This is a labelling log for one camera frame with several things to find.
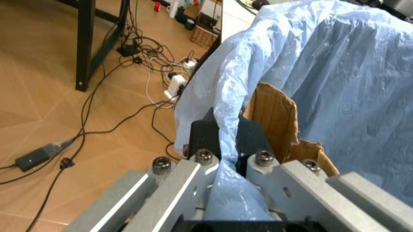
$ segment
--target red object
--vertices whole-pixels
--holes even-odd
[[[155,10],[156,12],[159,12],[159,9],[160,9],[160,8],[161,8],[161,3],[157,1],[157,2],[155,3],[155,9],[154,9],[154,10]]]

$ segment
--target wicker basket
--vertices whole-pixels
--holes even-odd
[[[191,41],[201,47],[209,48],[211,47],[212,43],[214,43],[214,41],[217,39],[217,37],[218,34],[205,30],[199,25],[195,25]]]

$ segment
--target power adapter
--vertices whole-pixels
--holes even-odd
[[[37,165],[49,159],[52,159],[57,154],[59,154],[63,148],[67,147],[71,142],[72,140],[69,139],[61,143],[47,144],[17,158],[15,160],[15,163],[21,171],[26,172],[36,167]]]
[[[138,54],[141,49],[136,44],[124,44],[116,49],[123,57],[130,57]]]
[[[169,83],[168,89],[163,93],[169,99],[170,102],[175,102],[176,97],[182,94],[187,81],[182,75],[173,75],[171,82]]]

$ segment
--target laminate floor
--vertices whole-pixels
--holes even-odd
[[[205,50],[190,41],[191,31],[168,17],[165,8],[153,11],[154,2],[138,2],[137,22],[145,36],[167,45],[175,58]],[[98,0],[98,8],[118,14],[120,0]],[[95,19],[93,50],[111,27]],[[80,109],[103,75],[93,75],[87,93],[74,89],[77,12],[55,0],[3,0],[0,2],[0,166],[38,147],[74,136],[80,128]],[[119,55],[112,50],[105,59],[110,70]],[[97,91],[86,129],[101,131],[150,103],[145,95],[146,68],[122,67],[113,72]],[[161,77],[153,73],[149,93],[165,100]],[[167,142],[150,127],[153,108],[145,109],[116,131],[86,137],[85,146],[57,181],[33,231],[61,231],[127,170],[144,172],[153,159],[165,155]],[[156,126],[174,139],[172,109],[158,111]],[[21,232],[37,213],[59,170],[64,152],[41,171],[19,181],[0,185],[0,231]],[[0,170],[0,182],[23,173]]]

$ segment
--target table leg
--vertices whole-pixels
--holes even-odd
[[[89,85],[94,17],[95,0],[79,0],[77,22],[76,89],[81,91],[86,91]]]

